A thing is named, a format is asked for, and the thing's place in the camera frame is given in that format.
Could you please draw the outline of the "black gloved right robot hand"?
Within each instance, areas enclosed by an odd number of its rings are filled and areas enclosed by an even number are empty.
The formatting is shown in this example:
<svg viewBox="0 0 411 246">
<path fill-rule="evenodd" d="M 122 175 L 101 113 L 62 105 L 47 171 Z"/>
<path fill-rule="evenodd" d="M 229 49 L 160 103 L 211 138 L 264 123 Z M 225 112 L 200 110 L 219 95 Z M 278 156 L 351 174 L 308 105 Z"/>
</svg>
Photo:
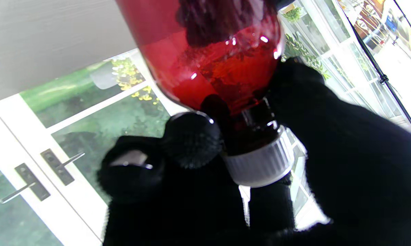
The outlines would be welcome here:
<svg viewBox="0 0 411 246">
<path fill-rule="evenodd" d="M 281 61 L 290 0 L 118 0 L 188 112 L 121 136 L 104 246 L 411 246 L 411 133 Z"/>
</svg>

